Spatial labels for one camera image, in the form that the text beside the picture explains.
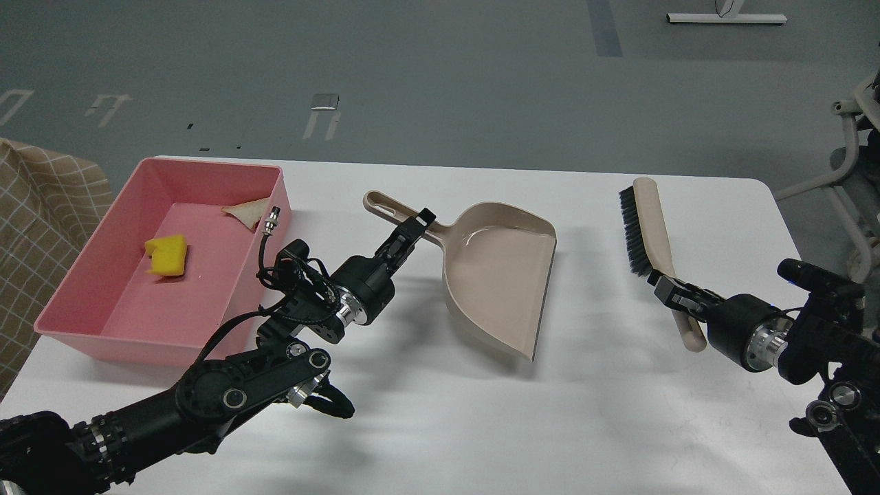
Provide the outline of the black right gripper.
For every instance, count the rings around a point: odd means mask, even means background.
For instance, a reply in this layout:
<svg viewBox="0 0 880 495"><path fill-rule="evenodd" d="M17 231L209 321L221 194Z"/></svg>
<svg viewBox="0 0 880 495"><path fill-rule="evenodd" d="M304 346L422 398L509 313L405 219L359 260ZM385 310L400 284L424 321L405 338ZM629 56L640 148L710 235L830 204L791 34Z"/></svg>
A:
<svg viewBox="0 0 880 495"><path fill-rule="evenodd" d="M751 294L724 298L662 272L651 272L650 285L664 307L706 323L708 344L742 369L759 373L778 366L794 326L780 308Z"/></svg>

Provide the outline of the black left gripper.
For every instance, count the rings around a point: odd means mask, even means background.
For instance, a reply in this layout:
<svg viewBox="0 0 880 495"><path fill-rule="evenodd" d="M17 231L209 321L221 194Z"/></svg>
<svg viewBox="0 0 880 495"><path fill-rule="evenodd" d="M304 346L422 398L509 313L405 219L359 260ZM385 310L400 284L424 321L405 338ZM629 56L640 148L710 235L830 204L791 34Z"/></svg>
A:
<svg viewBox="0 0 880 495"><path fill-rule="evenodd" d="M429 209L412 213L400 223L372 257L350 256L332 273L334 285L343 287L361 303L365 320L370 325L387 307L395 294L393 276L436 220Z"/></svg>

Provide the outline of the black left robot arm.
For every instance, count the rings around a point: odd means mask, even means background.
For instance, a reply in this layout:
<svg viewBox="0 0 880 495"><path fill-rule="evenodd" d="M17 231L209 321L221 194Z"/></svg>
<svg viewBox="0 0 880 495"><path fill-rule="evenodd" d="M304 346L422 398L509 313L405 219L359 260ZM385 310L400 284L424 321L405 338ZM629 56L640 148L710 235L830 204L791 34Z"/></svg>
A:
<svg viewBox="0 0 880 495"><path fill-rule="evenodd" d="M3 494L105 493L173 455L214 454L277 402L337 419L354 415L328 378L330 355L299 332L337 344L350 324L374 322L394 296L393 276L436 217L428 209L404 214L373 256L349 257L328 273L302 239L265 263L279 212L266 218L256 276L282 298L223 323L178 382L152 397L75 426L51 411L4 419Z"/></svg>

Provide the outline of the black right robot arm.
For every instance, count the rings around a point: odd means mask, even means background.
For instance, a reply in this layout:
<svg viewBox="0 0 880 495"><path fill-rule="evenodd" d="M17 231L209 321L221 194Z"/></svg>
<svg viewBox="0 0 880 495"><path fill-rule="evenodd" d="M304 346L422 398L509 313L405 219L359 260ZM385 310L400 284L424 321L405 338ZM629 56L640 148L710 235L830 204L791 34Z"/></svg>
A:
<svg viewBox="0 0 880 495"><path fill-rule="evenodd" d="M777 272L805 289L801 307L782 310L751 294L723 298L657 269L648 282L664 306L704 323L708 344L742 369L774 369L794 385L819 377L820 393L790 429L821 443L849 492L877 494L878 339L862 334L864 286L793 258Z"/></svg>

